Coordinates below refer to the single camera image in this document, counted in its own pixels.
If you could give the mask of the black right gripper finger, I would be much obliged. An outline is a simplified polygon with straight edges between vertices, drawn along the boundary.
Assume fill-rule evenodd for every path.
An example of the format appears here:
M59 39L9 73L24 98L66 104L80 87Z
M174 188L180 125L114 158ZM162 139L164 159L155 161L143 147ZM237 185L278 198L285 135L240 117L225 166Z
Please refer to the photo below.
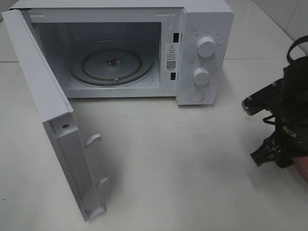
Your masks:
M250 154L257 167L264 163L276 162L281 159L281 147L276 143L275 137L266 138L262 145Z

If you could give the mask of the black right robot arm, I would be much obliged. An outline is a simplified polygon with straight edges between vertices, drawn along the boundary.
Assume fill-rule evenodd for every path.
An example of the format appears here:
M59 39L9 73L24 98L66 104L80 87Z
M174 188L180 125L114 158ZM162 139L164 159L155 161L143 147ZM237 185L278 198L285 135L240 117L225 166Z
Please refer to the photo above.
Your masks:
M274 162L280 168L308 155L308 58L290 61L283 78L242 101L242 108L253 116L262 110L271 112L263 118L275 131L251 157L257 166Z

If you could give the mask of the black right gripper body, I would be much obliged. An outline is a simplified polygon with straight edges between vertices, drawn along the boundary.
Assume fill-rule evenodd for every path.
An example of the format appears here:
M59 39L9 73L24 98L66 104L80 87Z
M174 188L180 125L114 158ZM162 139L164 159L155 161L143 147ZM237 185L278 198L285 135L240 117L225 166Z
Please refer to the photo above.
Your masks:
M275 137L281 147L281 159L274 162L280 168L290 167L289 159L308 155L308 125L303 122L284 125L280 133L274 132L270 137Z

